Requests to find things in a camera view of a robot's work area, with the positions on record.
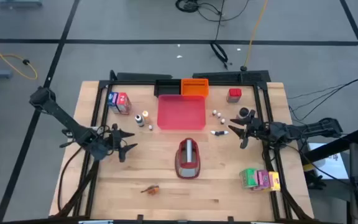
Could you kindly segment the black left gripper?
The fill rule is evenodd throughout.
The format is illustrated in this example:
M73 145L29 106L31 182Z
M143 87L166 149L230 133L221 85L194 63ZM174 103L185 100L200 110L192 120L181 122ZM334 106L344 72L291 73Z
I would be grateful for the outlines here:
M128 133L118 128L118 125L114 123L111 127L111 131L98 132L96 149L94 152L95 159L104 159L106 156L112 154L114 151L118 152L119 162L125 162L126 153L138 144L130 144L121 146L123 138L134 136L134 133Z

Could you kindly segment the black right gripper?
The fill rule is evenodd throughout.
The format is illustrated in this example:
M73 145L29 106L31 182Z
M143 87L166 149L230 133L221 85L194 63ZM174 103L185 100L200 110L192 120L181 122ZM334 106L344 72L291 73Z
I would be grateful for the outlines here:
M261 139L264 141L281 141L288 137L288 129L285 123L280 122L261 122L252 121L255 117L255 110L239 110L239 113L231 122L238 125L247 125L245 129L237 128L229 125L231 129L242 140L240 144L241 149L245 149L249 142L249 137Z

